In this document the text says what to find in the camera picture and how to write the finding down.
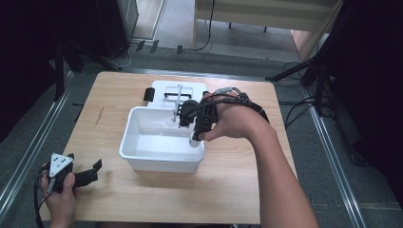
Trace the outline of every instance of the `human arm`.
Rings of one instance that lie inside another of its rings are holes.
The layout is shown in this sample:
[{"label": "human arm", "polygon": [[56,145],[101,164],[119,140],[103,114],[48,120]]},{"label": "human arm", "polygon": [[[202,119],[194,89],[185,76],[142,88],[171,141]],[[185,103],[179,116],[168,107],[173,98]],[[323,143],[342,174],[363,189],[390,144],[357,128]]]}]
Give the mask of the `human arm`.
[{"label": "human arm", "polygon": [[217,110],[218,123],[200,137],[207,141],[221,136],[246,138],[252,144],[258,167],[261,226],[318,227],[314,212],[284,156],[276,130],[249,107],[217,104]]},{"label": "human arm", "polygon": [[49,196],[48,176],[44,175],[41,179],[42,192],[51,215],[50,228],[72,227],[75,220],[75,197],[72,190],[74,182],[74,174],[67,174],[63,182],[63,192],[54,192]]}]

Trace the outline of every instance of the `black curtain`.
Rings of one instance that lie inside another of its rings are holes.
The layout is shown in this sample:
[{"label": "black curtain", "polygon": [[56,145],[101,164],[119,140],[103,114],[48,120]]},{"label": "black curtain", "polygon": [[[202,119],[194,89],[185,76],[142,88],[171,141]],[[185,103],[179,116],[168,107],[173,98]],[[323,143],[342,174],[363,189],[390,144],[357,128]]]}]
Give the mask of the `black curtain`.
[{"label": "black curtain", "polygon": [[[330,82],[362,136],[353,144],[354,149],[388,178],[400,205],[402,12],[399,0],[345,0],[332,32],[301,80],[304,86],[317,78]],[[330,76],[336,79],[331,82]]]},{"label": "black curtain", "polygon": [[52,15],[46,1],[0,3],[0,142],[53,84]]}]

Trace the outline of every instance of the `person's left hand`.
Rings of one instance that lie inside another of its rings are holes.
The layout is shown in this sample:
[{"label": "person's left hand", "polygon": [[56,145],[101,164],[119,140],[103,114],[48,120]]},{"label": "person's left hand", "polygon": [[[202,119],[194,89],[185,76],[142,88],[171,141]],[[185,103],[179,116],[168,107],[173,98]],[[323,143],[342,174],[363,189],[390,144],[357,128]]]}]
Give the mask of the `person's left hand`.
[{"label": "person's left hand", "polygon": [[[54,192],[47,198],[46,204],[50,211],[51,223],[50,228],[67,228],[71,227],[75,220],[75,197],[73,193],[73,185],[75,175],[67,174],[63,182],[63,192],[58,194]],[[44,193],[44,199],[48,196],[48,175],[44,175],[41,179],[41,188]]]}]

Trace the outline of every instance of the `white plastic tub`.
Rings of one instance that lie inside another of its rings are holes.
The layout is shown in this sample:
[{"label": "white plastic tub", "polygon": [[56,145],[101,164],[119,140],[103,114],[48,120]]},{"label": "white plastic tub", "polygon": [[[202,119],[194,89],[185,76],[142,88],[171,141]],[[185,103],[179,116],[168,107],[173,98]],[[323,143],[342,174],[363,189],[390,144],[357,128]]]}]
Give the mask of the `white plastic tub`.
[{"label": "white plastic tub", "polygon": [[172,109],[134,107],[131,109],[120,155],[134,170],[196,173],[204,157],[203,142],[189,145],[194,125],[178,128]]}]

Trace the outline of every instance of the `human hand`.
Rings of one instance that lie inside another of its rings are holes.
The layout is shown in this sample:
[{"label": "human hand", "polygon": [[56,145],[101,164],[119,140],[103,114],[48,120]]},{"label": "human hand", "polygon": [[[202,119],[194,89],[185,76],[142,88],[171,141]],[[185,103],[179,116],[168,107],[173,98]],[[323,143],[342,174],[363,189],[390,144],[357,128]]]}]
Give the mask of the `human hand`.
[{"label": "human hand", "polygon": [[[209,101],[225,98],[224,96],[208,98],[211,95],[211,93],[205,94],[203,98]],[[231,92],[229,95],[237,96],[235,92]],[[251,141],[260,130],[268,128],[274,131],[273,127],[250,107],[240,104],[216,104],[216,107],[219,112],[218,122],[211,131],[199,135],[201,140],[212,141],[218,137],[227,136],[246,138]]]},{"label": "human hand", "polygon": [[50,228],[67,228],[71,227],[75,220],[75,197],[73,193],[73,185],[75,175],[69,173],[66,175],[63,182],[63,192],[56,192],[49,196],[48,190],[48,175],[44,175],[41,179],[41,188],[44,193],[44,199],[47,198],[46,204],[50,211],[51,223]]}]

